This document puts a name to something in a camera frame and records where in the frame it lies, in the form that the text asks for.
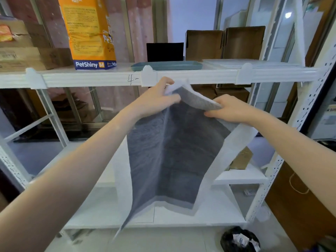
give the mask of teal tray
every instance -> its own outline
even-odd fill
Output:
[[[145,65],[150,65],[156,71],[174,70],[200,70],[203,64],[197,61],[166,61],[166,62],[140,62],[131,66],[134,72],[142,71]]]

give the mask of white cable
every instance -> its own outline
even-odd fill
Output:
[[[295,191],[297,191],[299,194],[302,194],[302,195],[306,195],[306,194],[308,194],[309,191],[310,191],[309,189],[308,189],[307,191],[305,191],[304,193],[302,193],[302,192],[296,190],[296,189],[293,187],[293,185],[292,185],[292,178],[294,177],[294,175],[295,175],[295,172],[289,177],[289,184],[291,185],[292,189],[294,189]]]

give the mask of petshiny package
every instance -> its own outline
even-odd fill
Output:
[[[257,135],[245,124],[204,116],[221,106],[189,84],[168,85],[165,94],[175,93],[181,102],[140,119],[112,158],[119,231],[154,206],[194,216],[213,181]]]
[[[58,0],[76,70],[117,65],[105,0]]]

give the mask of orange sticker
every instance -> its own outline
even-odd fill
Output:
[[[8,25],[0,25],[0,42],[8,42],[13,40],[12,32]]]

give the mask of white shelf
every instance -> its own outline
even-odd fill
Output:
[[[243,225],[246,221],[229,185],[212,187],[195,216],[153,207],[127,227],[173,227]],[[117,192],[113,187],[95,187],[64,229],[119,228]]]
[[[40,71],[48,88],[88,86],[140,86],[141,72],[133,72],[132,63],[118,63],[110,70],[75,70],[63,67]],[[222,66],[204,62],[201,70],[158,71],[157,77],[171,77],[173,80],[189,79],[191,84],[235,83],[240,66]],[[255,66],[252,83],[314,81],[318,69],[300,66]],[[0,88],[30,88],[25,72],[1,72]]]
[[[66,146],[41,172],[42,174],[48,168],[53,166],[58,160],[65,157],[70,152],[74,151],[83,142],[71,142]],[[127,144],[122,143],[119,150],[115,153],[113,157],[123,160],[125,154],[122,151],[126,151]],[[225,184],[262,184],[267,181],[266,176],[261,172],[258,167],[249,164],[245,170],[229,170],[225,171],[219,175],[219,177],[214,181],[214,185],[225,185]],[[112,160],[108,163],[106,169],[100,176],[96,187],[111,187],[115,186],[114,172],[112,167]]]

